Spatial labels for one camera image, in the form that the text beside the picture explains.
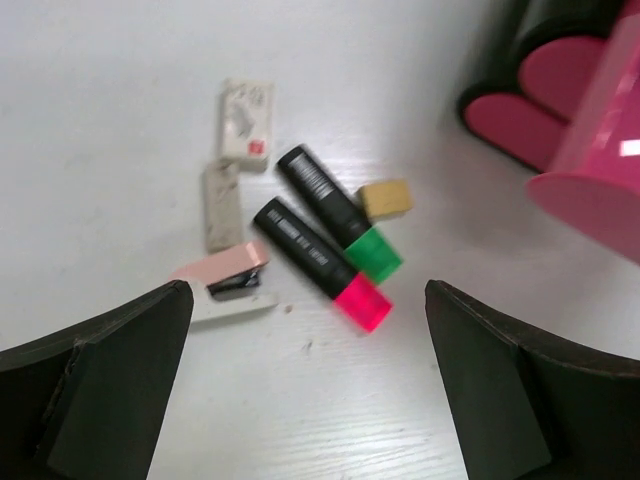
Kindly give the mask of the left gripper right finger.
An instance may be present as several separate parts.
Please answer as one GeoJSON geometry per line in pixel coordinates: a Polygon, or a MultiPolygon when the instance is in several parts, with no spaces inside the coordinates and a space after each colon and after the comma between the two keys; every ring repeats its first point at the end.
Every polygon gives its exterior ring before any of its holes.
{"type": "Polygon", "coordinates": [[[636,479],[639,363],[431,280],[425,311],[471,479],[636,479]]]}

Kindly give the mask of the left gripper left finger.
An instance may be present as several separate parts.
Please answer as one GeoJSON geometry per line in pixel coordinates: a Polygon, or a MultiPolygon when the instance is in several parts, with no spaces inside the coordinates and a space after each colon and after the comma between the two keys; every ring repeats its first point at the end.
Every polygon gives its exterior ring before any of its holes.
{"type": "Polygon", "coordinates": [[[2,478],[146,478],[193,305],[171,281],[2,351],[2,478]]]}

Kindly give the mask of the pink mini stapler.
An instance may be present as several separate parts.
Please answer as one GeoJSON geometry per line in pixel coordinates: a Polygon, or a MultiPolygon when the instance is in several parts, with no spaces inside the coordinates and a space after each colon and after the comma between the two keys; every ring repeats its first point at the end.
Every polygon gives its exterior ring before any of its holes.
{"type": "Polygon", "coordinates": [[[184,265],[166,278],[184,281],[193,295],[190,331],[200,332],[257,319],[279,305],[260,290],[260,272],[270,262],[265,244],[252,240],[184,265]]]}

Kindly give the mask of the yellow eraser cube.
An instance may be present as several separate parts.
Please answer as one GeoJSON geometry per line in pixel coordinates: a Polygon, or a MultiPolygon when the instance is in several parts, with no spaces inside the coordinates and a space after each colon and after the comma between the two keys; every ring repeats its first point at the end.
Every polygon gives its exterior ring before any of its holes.
{"type": "Polygon", "coordinates": [[[366,184],[358,189],[357,197],[370,221],[404,215],[414,206],[409,184],[405,179],[366,184]]]}

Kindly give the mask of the pink highlighter marker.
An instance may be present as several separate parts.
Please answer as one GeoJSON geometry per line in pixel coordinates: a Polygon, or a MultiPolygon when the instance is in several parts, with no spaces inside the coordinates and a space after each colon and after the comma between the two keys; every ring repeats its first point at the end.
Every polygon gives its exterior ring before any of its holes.
{"type": "Polygon", "coordinates": [[[255,227],[347,318],[371,333],[393,304],[333,245],[275,197],[254,216],[255,227]]]}

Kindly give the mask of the pink drawer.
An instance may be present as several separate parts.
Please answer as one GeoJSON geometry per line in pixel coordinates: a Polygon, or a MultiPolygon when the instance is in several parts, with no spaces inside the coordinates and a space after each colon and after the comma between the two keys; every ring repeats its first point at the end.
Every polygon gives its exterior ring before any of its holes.
{"type": "Polygon", "coordinates": [[[549,167],[526,189],[548,214],[639,258],[639,8],[620,20],[549,167]]]}

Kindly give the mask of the green highlighter marker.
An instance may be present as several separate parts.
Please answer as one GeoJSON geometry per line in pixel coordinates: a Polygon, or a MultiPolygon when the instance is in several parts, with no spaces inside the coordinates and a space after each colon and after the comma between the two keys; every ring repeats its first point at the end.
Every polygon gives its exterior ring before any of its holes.
{"type": "Polygon", "coordinates": [[[307,146],[291,149],[276,167],[346,257],[373,283],[382,284],[400,268],[401,256],[307,146]]]}

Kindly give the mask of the white eraser with sleeve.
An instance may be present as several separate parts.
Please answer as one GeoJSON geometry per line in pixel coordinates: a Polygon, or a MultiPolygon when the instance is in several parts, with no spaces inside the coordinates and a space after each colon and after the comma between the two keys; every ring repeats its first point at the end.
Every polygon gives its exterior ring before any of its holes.
{"type": "Polygon", "coordinates": [[[273,147],[275,86],[272,82],[229,78],[220,97],[218,157],[224,166],[264,173],[273,147]]]}

